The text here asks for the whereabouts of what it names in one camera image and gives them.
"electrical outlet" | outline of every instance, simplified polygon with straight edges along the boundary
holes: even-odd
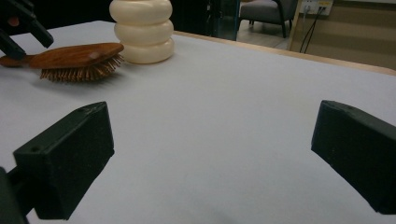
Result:
[[[300,13],[316,14],[317,13],[317,0],[303,0],[300,7]]]
[[[330,14],[330,10],[332,9],[332,1],[333,0],[303,0],[300,7],[300,13],[306,14],[318,14],[321,7],[322,9],[320,15],[328,16]]]
[[[332,9],[332,1],[318,1],[317,9],[319,9],[320,7],[324,7],[320,15],[329,16],[330,9]]]

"floor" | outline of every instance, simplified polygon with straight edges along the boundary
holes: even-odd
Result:
[[[253,45],[265,46],[274,49],[286,49],[289,43],[289,23],[286,24],[287,36],[283,38],[282,27],[269,23],[255,21],[254,25],[249,25],[248,21],[241,21],[237,42]]]

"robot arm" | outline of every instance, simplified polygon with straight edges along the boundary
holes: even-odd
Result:
[[[53,43],[52,35],[36,19],[34,5],[28,0],[0,0],[0,18],[3,21],[18,17],[20,22],[44,47]],[[0,29],[0,50],[7,56],[20,60],[26,53],[6,32]]]

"stacked rings toy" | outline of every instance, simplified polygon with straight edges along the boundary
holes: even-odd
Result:
[[[172,56],[175,43],[169,0],[113,0],[109,10],[125,61],[157,63]]]

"hairbrush bristles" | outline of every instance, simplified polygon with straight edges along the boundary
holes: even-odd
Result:
[[[85,67],[42,69],[40,78],[62,82],[95,81],[109,77],[117,67],[120,67],[123,61],[122,56],[116,54],[99,63]]]

